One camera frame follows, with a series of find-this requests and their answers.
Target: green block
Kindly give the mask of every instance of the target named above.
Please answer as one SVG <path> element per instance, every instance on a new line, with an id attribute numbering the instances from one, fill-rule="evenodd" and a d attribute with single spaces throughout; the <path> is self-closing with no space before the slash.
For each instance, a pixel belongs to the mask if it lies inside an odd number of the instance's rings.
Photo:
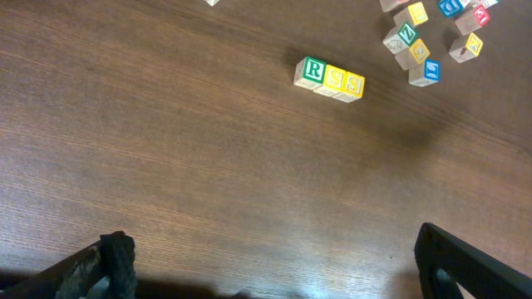
<path id="1" fill-rule="evenodd" d="M 303 68 L 303 78 L 323 84 L 325 79 L 325 67 L 327 63 L 314 59 L 312 57 L 305 57 L 305 64 Z"/>
<path id="2" fill-rule="evenodd" d="M 397 34 L 409 47 L 419 38 L 419 33 L 408 22 L 402 24 Z"/>

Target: yellow block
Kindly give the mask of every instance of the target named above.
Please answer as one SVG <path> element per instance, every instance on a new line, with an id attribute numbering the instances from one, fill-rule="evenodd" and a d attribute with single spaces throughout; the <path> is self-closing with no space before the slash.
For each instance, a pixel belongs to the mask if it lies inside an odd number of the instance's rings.
<path id="1" fill-rule="evenodd" d="M 421 39 L 418 39 L 416 42 L 414 42 L 408 50 L 410 50 L 410 53 L 412 53 L 418 64 L 424 62 L 425 59 L 431 54 Z"/>
<path id="2" fill-rule="evenodd" d="M 409 6 L 408 12 L 410 12 L 414 26 L 429 20 L 429 16 L 426 14 L 425 7 L 423 6 L 422 2 L 418 2 Z"/>
<path id="3" fill-rule="evenodd" d="M 364 93 L 364 83 L 366 83 L 366 78 L 348 71 L 343 83 L 343 92 L 361 98 Z"/>
<path id="4" fill-rule="evenodd" d="M 343 69 L 327 65 L 323 85 L 315 89 L 314 92 L 324 96 L 335 96 L 341 93 L 345 76 L 346 72 Z"/>
<path id="5" fill-rule="evenodd" d="M 325 69 L 325 81 L 323 84 L 330 89 L 342 91 L 343 78 L 345 75 L 346 72 L 343 69 L 327 65 L 327 68 Z"/>
<path id="6" fill-rule="evenodd" d="M 333 96 L 337 100 L 342 100 L 346 103 L 350 103 L 354 100 L 362 98 L 364 93 L 364 83 L 366 78 L 353 74 L 351 72 L 346 72 L 345 79 L 343 81 L 342 92 Z"/>
<path id="7" fill-rule="evenodd" d="M 482 46 L 484 46 L 484 42 L 475 33 L 471 33 L 467 39 L 465 47 L 467 47 L 475 56 L 479 56 Z"/>

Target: alphabet block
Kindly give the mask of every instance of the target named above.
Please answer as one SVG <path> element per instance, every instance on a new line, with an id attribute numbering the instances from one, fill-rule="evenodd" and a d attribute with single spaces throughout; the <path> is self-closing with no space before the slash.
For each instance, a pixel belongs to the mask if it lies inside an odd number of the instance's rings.
<path id="1" fill-rule="evenodd" d="M 327 63 L 305 57 L 296 66 L 296 75 L 293 78 L 293 84 L 311 91 L 323 85 L 325 79 L 325 68 Z"/>
<path id="2" fill-rule="evenodd" d="M 419 34 L 414 27 L 405 22 L 401 27 L 394 27 L 386 37 L 384 37 L 384 45 L 392 52 L 397 54 L 409 48 L 417 39 Z"/>
<path id="3" fill-rule="evenodd" d="M 488 8 L 496 5 L 499 2 L 500 0 L 471 0 L 470 6 L 478 7 L 479 5 L 482 5 L 484 8 Z"/>
<path id="4" fill-rule="evenodd" d="M 410 0 L 381 0 L 381 7 L 383 12 L 389 12 L 393 8 L 398 7 L 399 5 L 406 3 Z"/>
<path id="5" fill-rule="evenodd" d="M 424 87 L 440 81 L 440 62 L 426 59 L 425 63 L 409 70 L 408 82 L 414 86 Z"/>
<path id="6" fill-rule="evenodd" d="M 452 43 L 449 54 L 455 58 L 458 63 L 468 61 L 480 55 L 484 42 L 475 34 L 461 37 Z"/>
<path id="7" fill-rule="evenodd" d="M 219 0 L 205 0 L 210 6 L 214 6 Z"/>
<path id="8" fill-rule="evenodd" d="M 429 20 L 428 15 L 426 14 L 425 7 L 422 2 L 414 3 L 409 5 L 402 11 L 400 11 L 393 21 L 396 23 L 396 26 L 402 25 L 404 22 L 408 22 L 410 26 L 416 27 Z"/>
<path id="9" fill-rule="evenodd" d="M 456 19 L 455 24 L 462 35 L 466 35 L 482 28 L 490 20 L 490 14 L 485 10 L 484 6 L 479 5 L 474 9 L 464 12 L 464 14 Z"/>
<path id="10" fill-rule="evenodd" d="M 323 85 L 314 92 L 324 96 L 335 96 L 342 92 L 346 72 L 335 66 L 327 65 Z"/>
<path id="11" fill-rule="evenodd" d="M 410 70 L 415 66 L 419 66 L 430 55 L 429 49 L 426 48 L 425 43 L 419 38 L 414 42 L 410 48 L 396 55 L 396 60 L 403 71 Z"/>
<path id="12" fill-rule="evenodd" d="M 366 83 L 366 78 L 348 71 L 344 78 L 342 92 L 332 97 L 346 103 L 358 100 L 364 93 L 364 83 Z"/>
<path id="13" fill-rule="evenodd" d="M 441 0 L 438 6 L 446 17 L 452 17 L 464 10 L 470 0 Z"/>

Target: wooden surface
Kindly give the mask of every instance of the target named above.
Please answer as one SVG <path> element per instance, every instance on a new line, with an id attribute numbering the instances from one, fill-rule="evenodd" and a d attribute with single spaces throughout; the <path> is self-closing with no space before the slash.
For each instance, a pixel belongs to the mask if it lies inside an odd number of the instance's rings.
<path id="1" fill-rule="evenodd" d="M 532 2 L 491 7 L 464 64 L 423 2 L 424 89 L 377 0 L 0 1 L 1 271 L 124 230 L 144 279 L 418 298 L 433 222 L 532 276 Z M 362 100 L 293 86 L 306 55 L 365 76 Z"/>

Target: row of blocks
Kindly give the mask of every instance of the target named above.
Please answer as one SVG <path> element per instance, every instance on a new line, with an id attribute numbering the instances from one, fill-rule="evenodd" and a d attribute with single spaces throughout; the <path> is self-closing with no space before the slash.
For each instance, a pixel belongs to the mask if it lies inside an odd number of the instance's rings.
<path id="1" fill-rule="evenodd" d="M 296 86 L 346 103 L 362 98 L 365 83 L 363 76 L 308 56 L 298 63 L 293 78 Z"/>

